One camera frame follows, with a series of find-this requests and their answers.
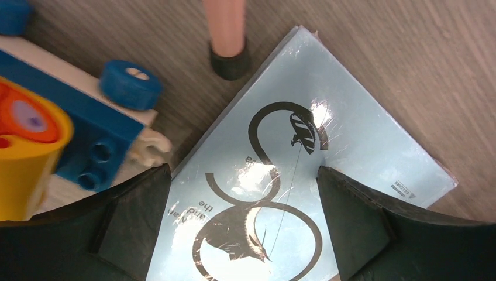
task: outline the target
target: white toy part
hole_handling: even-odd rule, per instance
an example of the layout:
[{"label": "white toy part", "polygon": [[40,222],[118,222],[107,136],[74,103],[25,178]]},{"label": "white toy part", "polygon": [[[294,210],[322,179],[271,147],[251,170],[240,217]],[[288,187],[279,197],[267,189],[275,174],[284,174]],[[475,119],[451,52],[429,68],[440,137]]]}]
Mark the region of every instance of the white toy part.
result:
[{"label": "white toy part", "polygon": [[155,148],[161,153],[170,152],[172,143],[169,139],[150,128],[144,128],[128,151],[128,157],[141,165],[151,168],[165,164],[163,156],[151,153],[149,148]]}]

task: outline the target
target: blue lego block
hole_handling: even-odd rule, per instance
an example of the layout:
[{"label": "blue lego block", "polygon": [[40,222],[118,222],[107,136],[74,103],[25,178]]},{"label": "blue lego block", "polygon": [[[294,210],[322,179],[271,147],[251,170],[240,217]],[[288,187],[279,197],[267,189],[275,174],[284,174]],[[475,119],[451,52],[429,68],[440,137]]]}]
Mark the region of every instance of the blue lego block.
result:
[{"label": "blue lego block", "polygon": [[144,125],[2,51],[0,76],[54,102],[72,119],[74,136],[57,175],[96,192],[110,187]]},{"label": "blue lego block", "polygon": [[0,34],[23,34],[32,12],[33,7],[26,0],[0,0]]},{"label": "blue lego block", "polygon": [[134,110],[152,109],[163,90],[155,75],[124,60],[111,60],[105,64],[99,86],[111,101]]}]

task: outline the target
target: light blue book cover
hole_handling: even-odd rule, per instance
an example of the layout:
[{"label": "light blue book cover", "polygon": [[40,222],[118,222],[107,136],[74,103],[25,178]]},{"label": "light blue book cover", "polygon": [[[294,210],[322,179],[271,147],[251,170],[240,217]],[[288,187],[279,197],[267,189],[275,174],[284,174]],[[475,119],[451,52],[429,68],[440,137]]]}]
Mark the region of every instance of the light blue book cover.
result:
[{"label": "light blue book cover", "polygon": [[424,208],[456,186],[295,27],[176,169],[147,280],[330,280],[320,165]]}]

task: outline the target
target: lego stud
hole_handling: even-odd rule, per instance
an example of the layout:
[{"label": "lego stud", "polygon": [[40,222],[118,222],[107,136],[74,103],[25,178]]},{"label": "lego stud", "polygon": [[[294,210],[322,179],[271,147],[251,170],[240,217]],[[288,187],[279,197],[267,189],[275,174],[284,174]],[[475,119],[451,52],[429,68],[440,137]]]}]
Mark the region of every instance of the lego stud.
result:
[{"label": "lego stud", "polygon": [[86,168],[77,179],[77,183],[84,189],[96,191],[105,182],[106,173],[94,167]]},{"label": "lego stud", "polygon": [[105,64],[99,86],[103,95],[116,104],[141,111],[152,109],[163,91],[155,75],[124,60]]},{"label": "lego stud", "polygon": [[96,163],[105,163],[112,159],[115,144],[110,139],[101,139],[93,143],[89,149],[89,157]]},{"label": "lego stud", "polygon": [[22,35],[32,12],[33,7],[27,0],[1,0],[0,35]]}]

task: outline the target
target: wood grain surface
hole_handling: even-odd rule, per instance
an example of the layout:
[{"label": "wood grain surface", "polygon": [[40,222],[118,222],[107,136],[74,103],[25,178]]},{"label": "wood grain surface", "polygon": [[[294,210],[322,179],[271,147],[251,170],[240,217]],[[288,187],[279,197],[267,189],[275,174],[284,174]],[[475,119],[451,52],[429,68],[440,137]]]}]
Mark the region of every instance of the wood grain surface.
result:
[{"label": "wood grain surface", "polygon": [[110,59],[166,81],[155,129],[176,165],[283,36],[302,24],[459,180],[431,209],[496,222],[496,0],[247,0],[251,73],[208,63],[200,0],[32,0],[26,37],[98,76]]}]

